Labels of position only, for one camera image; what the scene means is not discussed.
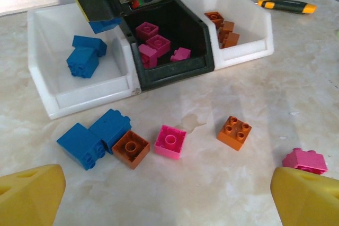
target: table surface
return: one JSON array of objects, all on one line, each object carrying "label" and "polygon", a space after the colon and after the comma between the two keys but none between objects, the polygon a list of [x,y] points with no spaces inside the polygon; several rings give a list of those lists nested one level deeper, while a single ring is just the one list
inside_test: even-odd
[{"label": "table surface", "polygon": [[[271,11],[271,56],[53,121],[28,71],[26,14],[1,18],[0,175],[60,164],[55,225],[281,225],[270,181],[294,147],[322,153],[339,179],[339,3],[302,1],[316,13]],[[108,109],[151,145],[162,124],[187,130],[182,158],[151,149],[131,170],[107,154],[83,170],[56,140]],[[216,139],[230,115],[253,127],[239,152]]]}]

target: blue duplo brick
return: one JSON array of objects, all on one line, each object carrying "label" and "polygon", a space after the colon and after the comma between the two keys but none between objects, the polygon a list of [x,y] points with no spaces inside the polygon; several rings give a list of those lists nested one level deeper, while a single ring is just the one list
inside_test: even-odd
[{"label": "blue duplo brick", "polygon": [[74,36],[72,46],[75,48],[93,48],[97,51],[98,57],[105,56],[107,51],[107,44],[100,38],[82,37],[80,35]]},{"label": "blue duplo brick", "polygon": [[120,111],[108,110],[89,130],[98,136],[108,153],[113,154],[112,147],[132,128],[128,116],[122,116]]},{"label": "blue duplo brick", "polygon": [[99,65],[97,52],[93,48],[75,48],[67,58],[67,65],[73,76],[91,78]]},{"label": "blue duplo brick", "polygon": [[66,154],[81,164],[85,170],[92,169],[95,162],[105,155],[101,139],[79,123],[69,129],[57,142]]},{"label": "blue duplo brick", "polygon": [[90,21],[89,24],[95,34],[99,34],[114,29],[121,23],[121,18],[112,19],[110,21]]}]

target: black plastic bin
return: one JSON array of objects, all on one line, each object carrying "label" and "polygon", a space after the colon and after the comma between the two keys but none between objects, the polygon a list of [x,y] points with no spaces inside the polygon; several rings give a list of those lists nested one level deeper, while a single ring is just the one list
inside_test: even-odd
[{"label": "black plastic bin", "polygon": [[[152,69],[145,69],[142,65],[138,46],[145,42],[135,34],[136,27],[145,21],[159,26],[159,35],[171,41],[170,52],[160,57]],[[160,3],[155,9],[129,15],[123,18],[120,27],[131,44],[143,91],[214,70],[208,27],[180,0]],[[179,47],[190,49],[191,57],[171,62],[174,50]]]}]

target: water stain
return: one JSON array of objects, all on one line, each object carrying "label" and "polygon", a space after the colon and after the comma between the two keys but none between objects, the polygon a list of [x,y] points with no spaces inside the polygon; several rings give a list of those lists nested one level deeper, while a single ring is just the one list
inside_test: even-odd
[{"label": "water stain", "polygon": [[194,131],[195,128],[205,125],[206,123],[200,123],[198,121],[198,116],[195,114],[188,114],[183,117],[180,124],[178,124],[175,128],[185,130],[187,134],[190,134]]},{"label": "water stain", "polygon": [[82,195],[90,196],[90,191],[93,189],[92,184],[84,185],[80,188],[80,192]]}]

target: orange duplo brick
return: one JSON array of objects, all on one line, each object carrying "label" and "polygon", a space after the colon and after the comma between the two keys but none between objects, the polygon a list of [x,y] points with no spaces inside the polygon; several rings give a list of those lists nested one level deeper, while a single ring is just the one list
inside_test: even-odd
[{"label": "orange duplo brick", "polygon": [[234,116],[230,116],[221,128],[217,139],[239,151],[251,129],[252,127],[249,124],[238,120]]},{"label": "orange duplo brick", "polygon": [[228,37],[228,35],[226,34],[225,37],[224,37],[224,40],[222,41],[222,45],[224,45],[226,43],[227,37]]},{"label": "orange duplo brick", "polygon": [[219,42],[222,43],[225,36],[233,32],[233,29],[234,29],[234,22],[224,21],[224,23],[222,24],[222,27],[219,30],[219,35],[218,35]]},{"label": "orange duplo brick", "polygon": [[118,159],[131,169],[135,169],[150,151],[150,145],[149,142],[129,130],[112,147],[112,151]]},{"label": "orange duplo brick", "polygon": [[205,15],[216,25],[217,29],[222,26],[224,18],[218,12],[209,12]]},{"label": "orange duplo brick", "polygon": [[229,33],[227,40],[222,42],[222,48],[232,47],[238,44],[240,34]]}]

